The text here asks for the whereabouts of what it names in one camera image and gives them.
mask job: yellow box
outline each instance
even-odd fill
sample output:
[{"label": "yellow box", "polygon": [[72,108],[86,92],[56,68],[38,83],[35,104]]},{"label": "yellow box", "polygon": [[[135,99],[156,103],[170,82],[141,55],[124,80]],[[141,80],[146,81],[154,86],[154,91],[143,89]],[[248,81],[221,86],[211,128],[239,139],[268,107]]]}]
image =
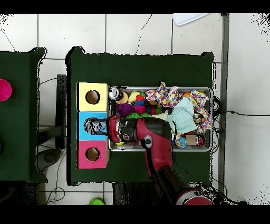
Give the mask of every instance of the yellow box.
[{"label": "yellow box", "polygon": [[[86,100],[86,95],[91,90],[99,95],[99,101],[96,104],[90,104]],[[106,83],[79,82],[79,111],[107,112],[108,90],[109,86]]]}]

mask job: metal tray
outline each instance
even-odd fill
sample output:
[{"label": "metal tray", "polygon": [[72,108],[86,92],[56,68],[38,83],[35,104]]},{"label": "metal tray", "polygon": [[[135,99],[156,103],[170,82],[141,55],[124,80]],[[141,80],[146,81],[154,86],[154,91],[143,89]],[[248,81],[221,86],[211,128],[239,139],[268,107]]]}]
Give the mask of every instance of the metal tray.
[{"label": "metal tray", "polygon": [[[125,91],[126,93],[130,94],[131,92],[133,91],[138,91],[138,92],[145,92],[147,90],[155,90],[157,89],[158,87],[123,87],[123,88],[120,88],[120,90],[123,90]],[[172,150],[174,152],[206,152],[208,150],[211,149],[211,146],[212,146],[212,132],[213,132],[213,121],[212,121],[212,113],[213,113],[213,91],[208,88],[208,87],[179,87],[178,88],[178,91],[179,92],[190,92],[191,90],[197,90],[199,92],[203,92],[205,93],[209,100],[206,101],[205,103],[205,109],[209,111],[210,113],[210,124],[211,124],[211,129],[210,130],[207,130],[205,132],[205,139],[206,139],[206,142],[203,146],[190,146],[188,145],[187,147],[185,148],[177,148],[176,145],[173,145],[172,146]],[[109,100],[108,102],[108,108],[109,108],[109,116],[111,115],[114,115],[116,114],[116,103],[114,100]],[[128,144],[124,144],[124,145],[116,145],[114,142],[111,142],[109,139],[108,139],[108,147],[111,151],[114,151],[114,152],[144,152],[145,149],[143,147],[141,147],[139,144],[135,144],[135,145],[128,145]]]}]

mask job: blue box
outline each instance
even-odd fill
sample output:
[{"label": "blue box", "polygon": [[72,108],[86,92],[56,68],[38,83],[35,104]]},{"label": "blue box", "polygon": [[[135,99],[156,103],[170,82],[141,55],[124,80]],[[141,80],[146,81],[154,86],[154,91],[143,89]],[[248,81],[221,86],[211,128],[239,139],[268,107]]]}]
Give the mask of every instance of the blue box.
[{"label": "blue box", "polygon": [[[79,140],[107,140],[105,135],[90,135],[88,134],[83,127],[83,124],[86,119],[90,117],[95,117],[99,119],[107,118],[106,112],[79,112]],[[77,122],[76,122],[76,139],[77,139]]]}]

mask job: pink box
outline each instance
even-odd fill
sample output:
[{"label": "pink box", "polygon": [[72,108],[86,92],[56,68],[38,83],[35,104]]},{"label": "pink box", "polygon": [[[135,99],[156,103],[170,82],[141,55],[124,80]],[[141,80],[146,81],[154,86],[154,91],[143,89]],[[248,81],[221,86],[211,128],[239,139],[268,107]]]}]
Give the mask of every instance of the pink box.
[{"label": "pink box", "polygon": [[[96,148],[99,151],[99,158],[95,161],[90,161],[86,157],[86,151],[88,148]],[[109,149],[107,140],[102,141],[79,141],[78,151],[78,163],[79,169],[101,169],[106,168],[109,160]]]}]

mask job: green table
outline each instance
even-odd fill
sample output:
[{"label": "green table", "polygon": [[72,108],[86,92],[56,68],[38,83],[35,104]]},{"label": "green table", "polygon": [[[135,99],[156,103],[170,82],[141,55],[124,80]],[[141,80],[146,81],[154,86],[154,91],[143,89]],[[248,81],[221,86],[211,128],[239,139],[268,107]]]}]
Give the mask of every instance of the green table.
[{"label": "green table", "polygon": [[28,53],[0,52],[0,79],[7,80],[13,93],[0,102],[1,181],[44,182],[36,168],[37,66],[45,49]]},{"label": "green table", "polygon": [[[100,82],[109,86],[212,87],[214,56],[195,55],[113,55],[85,54],[73,47],[66,56],[67,65],[67,182],[146,182],[148,172],[144,152],[110,152],[106,169],[76,168],[76,83]],[[187,181],[210,182],[210,152],[176,152],[173,168]]]}]

